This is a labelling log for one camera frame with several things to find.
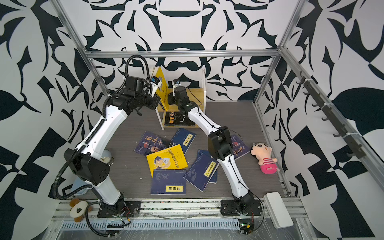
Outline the purple book with old man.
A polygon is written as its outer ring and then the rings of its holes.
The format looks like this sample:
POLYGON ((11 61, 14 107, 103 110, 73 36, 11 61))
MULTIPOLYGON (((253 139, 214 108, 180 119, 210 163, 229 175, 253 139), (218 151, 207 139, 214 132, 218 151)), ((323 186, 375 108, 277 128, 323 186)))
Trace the purple book with old man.
POLYGON ((138 145, 135 147, 134 152, 147 156, 152 153, 167 149, 173 145, 173 142, 169 139, 162 138, 152 132, 145 131, 138 145))

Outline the yellow cartoon cover book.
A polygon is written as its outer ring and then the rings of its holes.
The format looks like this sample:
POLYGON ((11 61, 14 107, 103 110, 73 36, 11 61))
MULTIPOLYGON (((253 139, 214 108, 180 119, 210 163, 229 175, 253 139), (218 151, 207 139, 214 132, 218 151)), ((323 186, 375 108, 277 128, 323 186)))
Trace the yellow cartoon cover book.
POLYGON ((157 77, 162 85, 161 87, 157 90, 157 95, 161 98, 161 107, 164 111, 169 111, 170 105, 168 103, 168 95, 169 95, 169 88, 168 88, 168 82, 165 79, 164 73, 162 71, 161 67, 155 67, 154 70, 154 77, 157 77))

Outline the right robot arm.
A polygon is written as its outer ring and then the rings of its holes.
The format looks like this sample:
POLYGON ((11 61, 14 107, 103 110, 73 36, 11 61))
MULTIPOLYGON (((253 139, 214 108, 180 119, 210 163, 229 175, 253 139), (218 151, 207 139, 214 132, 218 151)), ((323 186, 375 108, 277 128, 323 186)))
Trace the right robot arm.
POLYGON ((208 136, 208 151, 224 170, 231 186, 236 211, 244 214, 254 204, 255 199, 236 165, 230 130, 206 116, 201 108, 190 100, 185 87, 176 87, 174 93, 179 111, 187 115, 208 136))

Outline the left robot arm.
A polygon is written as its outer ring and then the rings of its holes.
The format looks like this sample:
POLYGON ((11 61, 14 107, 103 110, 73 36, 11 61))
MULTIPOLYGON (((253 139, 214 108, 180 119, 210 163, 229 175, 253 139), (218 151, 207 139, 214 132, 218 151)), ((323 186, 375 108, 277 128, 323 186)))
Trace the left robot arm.
POLYGON ((125 65, 124 81, 111 95, 108 95, 103 104, 102 116, 96 126, 81 141, 75 149, 67 149, 64 157, 66 163, 59 170, 53 186, 52 194, 57 200, 65 200, 83 189, 91 189, 103 208, 116 212, 121 211, 124 204, 124 195, 115 187, 110 177, 110 166, 102 161, 107 144, 116 130, 132 112, 139 116, 140 109, 146 107, 155 110, 160 102, 156 91, 161 87, 160 80, 152 80, 147 60, 141 55, 132 55, 125 65), (128 74, 130 62, 133 59, 143 61, 146 78, 131 77, 128 74), (77 188, 66 195, 59 193, 60 180, 67 168, 73 174, 86 182, 86 185, 77 188))

